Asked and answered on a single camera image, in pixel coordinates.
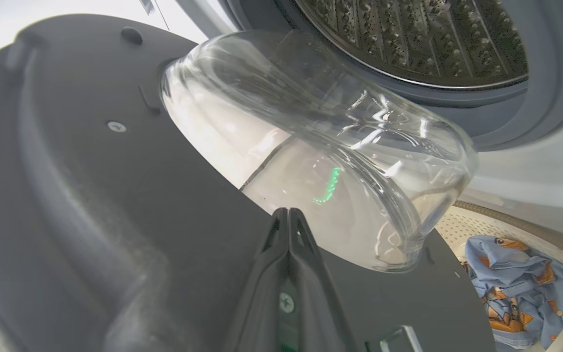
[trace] blue cloth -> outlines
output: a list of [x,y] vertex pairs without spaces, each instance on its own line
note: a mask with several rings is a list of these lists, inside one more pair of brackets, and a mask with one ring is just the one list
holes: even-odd
[[478,235],[464,263],[482,299],[498,350],[548,348],[563,329],[563,264],[518,241]]

